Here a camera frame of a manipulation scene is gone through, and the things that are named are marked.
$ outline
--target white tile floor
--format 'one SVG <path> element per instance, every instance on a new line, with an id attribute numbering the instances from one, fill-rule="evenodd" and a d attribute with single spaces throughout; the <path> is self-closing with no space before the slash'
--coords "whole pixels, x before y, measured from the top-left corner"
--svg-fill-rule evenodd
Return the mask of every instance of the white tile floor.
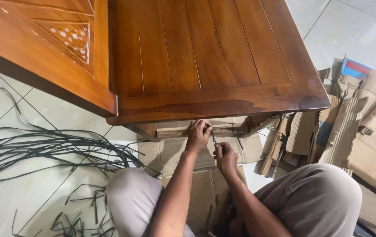
<path id="1" fill-rule="evenodd" d="M 317 69 L 331 67 L 335 58 L 346 54 L 352 60 L 376 68 L 376 0 L 286 0 L 304 39 L 307 50 Z M 134 133 L 122 127 L 111 127 L 97 115 L 24 85 L 0 74 L 0 87 L 6 88 L 19 102 L 27 121 L 46 128 L 91 130 L 117 143 L 135 141 Z M 0 90 L 0 127 L 28 128 L 17 111 L 12 108 L 9 96 Z M 16 134 L 0 132 L 0 138 Z M 74 162 L 83 157 L 66 156 Z M 24 162 L 15 169 L 0 174 L 8 177 L 22 170 L 31 171 L 50 166 L 52 161 L 36 159 Z M 248 186 L 256 191 L 269 182 L 254 174 L 255 164 L 244 166 Z M 69 193 L 82 183 L 104 186 L 106 180 L 100 171 L 77 168 L 44 170 L 33 175 L 0 183 L 0 237 L 11 236 L 15 210 L 18 215 L 14 232 L 34 236 L 51 236 L 49 228 L 54 217 L 61 211 L 73 219 L 82 211 L 86 224 L 93 223 L 93 208 L 88 202 L 73 202 L 64 206 Z M 82 189 L 77 195 L 89 195 L 90 189 Z"/>

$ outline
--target wooden table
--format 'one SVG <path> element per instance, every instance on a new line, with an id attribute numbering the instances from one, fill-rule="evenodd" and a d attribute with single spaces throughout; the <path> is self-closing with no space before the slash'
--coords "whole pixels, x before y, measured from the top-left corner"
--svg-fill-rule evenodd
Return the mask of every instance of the wooden table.
<path id="1" fill-rule="evenodd" d="M 152 122 L 329 107 L 284 0 L 0 0 L 0 65 L 152 140 Z"/>

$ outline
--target carved wooden panel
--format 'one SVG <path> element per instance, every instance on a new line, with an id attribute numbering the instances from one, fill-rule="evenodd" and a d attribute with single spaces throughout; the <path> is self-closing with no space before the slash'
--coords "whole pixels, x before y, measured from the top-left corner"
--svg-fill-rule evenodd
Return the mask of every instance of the carved wooden panel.
<path id="1" fill-rule="evenodd" d="M 61 51 L 94 76 L 94 1 L 0 0 L 0 7 L 30 21 L 34 28 L 29 30 L 37 40 Z"/>

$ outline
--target gray pants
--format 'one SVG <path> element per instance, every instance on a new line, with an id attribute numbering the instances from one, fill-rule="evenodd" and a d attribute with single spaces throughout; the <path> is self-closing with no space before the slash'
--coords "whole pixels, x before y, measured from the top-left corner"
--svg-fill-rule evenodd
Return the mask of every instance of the gray pants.
<path id="1" fill-rule="evenodd" d="M 117 171 L 106 187 L 107 206 L 120 237 L 148 237 L 161 182 L 138 168 Z M 359 185 L 330 164 L 301 167 L 255 196 L 294 237 L 351 237 L 362 202 Z M 185 225 L 185 237 L 194 234 Z"/>

